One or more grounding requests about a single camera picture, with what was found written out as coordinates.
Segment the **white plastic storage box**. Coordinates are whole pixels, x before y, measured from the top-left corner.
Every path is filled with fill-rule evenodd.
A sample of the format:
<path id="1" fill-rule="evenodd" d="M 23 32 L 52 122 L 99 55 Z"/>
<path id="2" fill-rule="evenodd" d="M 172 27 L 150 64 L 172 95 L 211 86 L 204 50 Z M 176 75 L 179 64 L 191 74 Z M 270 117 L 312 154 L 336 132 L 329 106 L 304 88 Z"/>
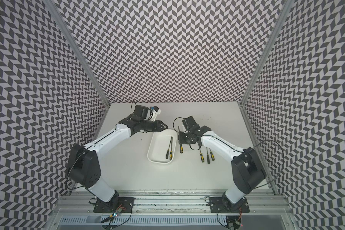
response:
<path id="1" fill-rule="evenodd" d="M 173 137 L 172 160 L 166 159 L 166 153 L 169 147 L 170 138 Z M 173 129 L 167 129 L 159 133 L 154 133 L 150 142 L 147 158 L 150 162 L 156 164 L 171 164 L 174 159 L 177 145 L 177 132 Z"/>

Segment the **yellow black file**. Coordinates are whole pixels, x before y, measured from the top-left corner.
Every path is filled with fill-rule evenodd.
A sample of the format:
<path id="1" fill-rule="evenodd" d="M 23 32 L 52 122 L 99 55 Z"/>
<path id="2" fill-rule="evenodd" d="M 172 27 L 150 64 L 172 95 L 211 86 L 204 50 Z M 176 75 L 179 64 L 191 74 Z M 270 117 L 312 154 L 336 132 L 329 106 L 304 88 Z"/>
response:
<path id="1" fill-rule="evenodd" d="M 209 153 L 210 153 L 211 160 L 215 161 L 215 157 L 214 157 L 213 151 L 211 149 L 209 149 Z"/>
<path id="2" fill-rule="evenodd" d="M 178 126 L 178 143 L 179 143 L 179 150 L 180 150 L 180 153 L 182 154 L 184 152 L 183 150 L 183 135 L 184 133 L 180 130 L 180 127 Z"/>
<path id="3" fill-rule="evenodd" d="M 168 147 L 168 150 L 167 150 L 167 153 L 166 153 L 166 156 L 165 156 L 166 159 L 169 158 L 169 149 L 170 149 L 170 142 L 169 142 L 169 147 Z"/>
<path id="4" fill-rule="evenodd" d="M 204 163 L 205 159 L 204 159 L 204 156 L 203 156 L 203 153 L 202 153 L 201 149 L 199 149 L 199 155 L 200 155 L 201 162 Z"/>
<path id="5" fill-rule="evenodd" d="M 209 151 L 207 147 L 206 147 L 206 152 L 207 152 L 207 164 L 210 164 L 210 156 L 209 156 Z"/>
<path id="6" fill-rule="evenodd" d="M 170 140 L 170 149 L 169 149 L 169 160 L 171 161 L 172 160 L 172 154 L 173 154 L 173 137 L 171 137 L 171 140 Z"/>

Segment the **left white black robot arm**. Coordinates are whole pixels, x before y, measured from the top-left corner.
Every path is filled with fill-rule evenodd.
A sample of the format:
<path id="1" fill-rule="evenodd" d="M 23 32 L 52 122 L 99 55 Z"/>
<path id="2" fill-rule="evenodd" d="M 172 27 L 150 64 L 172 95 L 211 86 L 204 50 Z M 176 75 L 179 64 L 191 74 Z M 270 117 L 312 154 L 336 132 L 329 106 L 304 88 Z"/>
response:
<path id="1" fill-rule="evenodd" d="M 117 192 L 101 177 L 101 161 L 113 147 L 134 134 L 140 131 L 162 132 L 167 128 L 160 120 L 133 120 L 132 116 L 128 116 L 100 138 L 84 146 L 75 144 L 71 148 L 66 169 L 67 178 L 85 187 L 100 201 L 110 202 Z"/>

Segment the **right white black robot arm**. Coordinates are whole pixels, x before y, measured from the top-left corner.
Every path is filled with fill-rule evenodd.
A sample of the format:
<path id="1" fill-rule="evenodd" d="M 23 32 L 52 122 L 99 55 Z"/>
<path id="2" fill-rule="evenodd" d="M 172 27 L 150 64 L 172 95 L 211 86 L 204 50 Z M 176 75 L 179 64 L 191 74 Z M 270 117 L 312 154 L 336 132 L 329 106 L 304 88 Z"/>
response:
<path id="1" fill-rule="evenodd" d="M 178 134 L 179 145 L 197 144 L 211 149 L 230 163 L 233 185 L 223 194 L 228 206 L 238 204 L 266 178 L 266 172 L 254 148 L 243 149 L 229 143 L 207 126 L 192 128 Z"/>

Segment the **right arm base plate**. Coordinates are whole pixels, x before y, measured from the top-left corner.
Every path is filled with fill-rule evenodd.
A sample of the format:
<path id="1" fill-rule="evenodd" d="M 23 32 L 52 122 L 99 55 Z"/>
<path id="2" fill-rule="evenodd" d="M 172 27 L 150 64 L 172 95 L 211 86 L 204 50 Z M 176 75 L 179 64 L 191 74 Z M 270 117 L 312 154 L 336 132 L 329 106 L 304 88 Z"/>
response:
<path id="1" fill-rule="evenodd" d="M 246 198 L 240 199 L 237 203 L 232 203 L 223 197 L 206 196 L 205 202 L 210 207 L 211 213 L 228 212 L 228 213 L 249 213 L 249 205 Z"/>

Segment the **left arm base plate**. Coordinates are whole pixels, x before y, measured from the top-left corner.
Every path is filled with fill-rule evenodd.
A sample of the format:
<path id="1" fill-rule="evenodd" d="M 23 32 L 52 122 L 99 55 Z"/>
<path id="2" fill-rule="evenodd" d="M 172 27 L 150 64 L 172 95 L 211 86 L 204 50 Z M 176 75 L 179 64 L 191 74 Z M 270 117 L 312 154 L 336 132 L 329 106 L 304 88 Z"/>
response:
<path id="1" fill-rule="evenodd" d="M 121 211 L 122 213 L 131 213 L 134 202 L 134 197 L 113 198 L 109 202 L 97 199 L 94 205 L 94 213 L 114 213 L 118 207 L 125 208 Z"/>

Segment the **aluminium mounting rail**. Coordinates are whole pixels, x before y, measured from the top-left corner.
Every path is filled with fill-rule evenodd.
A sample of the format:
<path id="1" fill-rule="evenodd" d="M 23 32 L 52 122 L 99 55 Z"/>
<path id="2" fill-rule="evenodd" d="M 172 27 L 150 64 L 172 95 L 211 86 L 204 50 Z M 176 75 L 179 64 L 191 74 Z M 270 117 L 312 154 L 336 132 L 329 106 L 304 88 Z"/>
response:
<path id="1" fill-rule="evenodd" d="M 209 215 L 215 205 L 210 197 L 221 197 L 223 190 L 120 190 L 120 197 L 134 197 L 133 214 L 136 215 Z M 53 215 L 94 215 L 93 197 L 87 191 L 75 191 L 61 196 Z M 270 189 L 257 189 L 246 195 L 244 207 L 249 215 L 291 215 L 292 211 L 283 195 L 275 195 Z"/>

